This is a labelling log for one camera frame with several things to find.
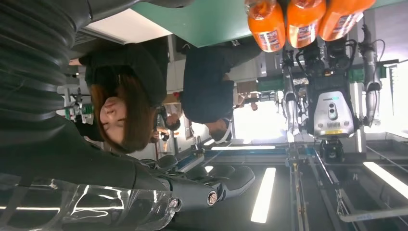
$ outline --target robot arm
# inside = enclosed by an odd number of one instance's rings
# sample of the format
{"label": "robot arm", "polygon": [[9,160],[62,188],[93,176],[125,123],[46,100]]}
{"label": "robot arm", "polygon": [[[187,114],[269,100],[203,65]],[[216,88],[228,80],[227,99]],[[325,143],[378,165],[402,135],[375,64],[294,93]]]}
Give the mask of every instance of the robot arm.
{"label": "robot arm", "polygon": [[377,68],[377,52],[374,43],[371,41],[371,32],[367,25],[363,25],[364,40],[358,44],[364,61],[364,90],[366,91],[367,115],[364,118],[364,125],[379,126],[380,120],[380,73]]}
{"label": "robot arm", "polygon": [[287,51],[283,51],[283,60],[282,60],[282,72],[283,72],[283,110],[288,121],[288,141],[293,142],[290,137],[297,135],[299,131],[299,124],[297,121],[298,118],[298,95],[293,85],[293,78],[291,73],[291,67],[293,66],[293,51],[290,51],[290,56]]}

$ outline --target green table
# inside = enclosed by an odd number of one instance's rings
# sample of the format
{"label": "green table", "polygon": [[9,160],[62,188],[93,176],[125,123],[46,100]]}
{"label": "green table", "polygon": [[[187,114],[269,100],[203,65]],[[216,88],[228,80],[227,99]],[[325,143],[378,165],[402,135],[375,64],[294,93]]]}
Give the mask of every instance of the green table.
{"label": "green table", "polygon": [[[380,7],[404,0],[377,0]],[[288,0],[279,0],[283,9]],[[244,0],[195,0],[191,5],[170,9],[138,3],[133,10],[197,47],[246,37],[248,29]]]}

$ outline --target bottle label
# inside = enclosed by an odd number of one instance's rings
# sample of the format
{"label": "bottle label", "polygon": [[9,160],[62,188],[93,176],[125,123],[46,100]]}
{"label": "bottle label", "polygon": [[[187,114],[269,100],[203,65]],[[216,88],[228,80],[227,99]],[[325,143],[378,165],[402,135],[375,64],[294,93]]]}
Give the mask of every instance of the bottle label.
{"label": "bottle label", "polygon": [[354,26],[354,24],[361,19],[361,16],[362,13],[354,13],[340,17],[336,27],[333,30],[333,33],[338,33],[342,35],[347,34],[350,31],[350,29]]}
{"label": "bottle label", "polygon": [[277,30],[260,33],[259,39],[261,40],[262,45],[271,48],[272,50],[277,50],[281,47],[279,45]]}
{"label": "bottle label", "polygon": [[316,38],[316,34],[317,34],[317,31],[316,31],[317,25],[318,25],[317,23],[312,23],[304,27],[296,27],[293,25],[289,25],[290,37],[292,38],[293,36],[296,36],[297,41],[303,41],[303,40],[314,41]]}

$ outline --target orange bottle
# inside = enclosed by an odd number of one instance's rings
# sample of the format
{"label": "orange bottle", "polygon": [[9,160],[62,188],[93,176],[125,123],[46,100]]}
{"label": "orange bottle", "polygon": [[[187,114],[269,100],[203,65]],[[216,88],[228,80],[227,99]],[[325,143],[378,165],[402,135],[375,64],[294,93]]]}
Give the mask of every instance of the orange bottle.
{"label": "orange bottle", "polygon": [[325,12],[326,0],[291,0],[286,13],[289,43],[295,48],[312,43]]}
{"label": "orange bottle", "polygon": [[331,0],[319,29],[320,37],[333,41],[345,36],[375,0]]}
{"label": "orange bottle", "polygon": [[283,12],[276,0],[245,0],[248,26],[258,46],[266,52],[285,45]]}

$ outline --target screw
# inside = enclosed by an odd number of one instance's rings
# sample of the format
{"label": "screw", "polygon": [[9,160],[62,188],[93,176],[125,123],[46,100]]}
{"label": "screw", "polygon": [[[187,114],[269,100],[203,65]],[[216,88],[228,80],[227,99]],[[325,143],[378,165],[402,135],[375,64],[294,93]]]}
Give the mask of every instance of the screw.
{"label": "screw", "polygon": [[177,199],[173,199],[173,200],[170,201],[170,203],[169,203],[168,206],[169,206],[170,208],[176,208],[178,205],[179,205],[178,200],[177,200]]}
{"label": "screw", "polygon": [[211,191],[211,192],[208,194],[207,204],[208,204],[209,206],[213,206],[213,205],[216,203],[216,201],[217,201],[217,194],[216,194],[215,191]]}

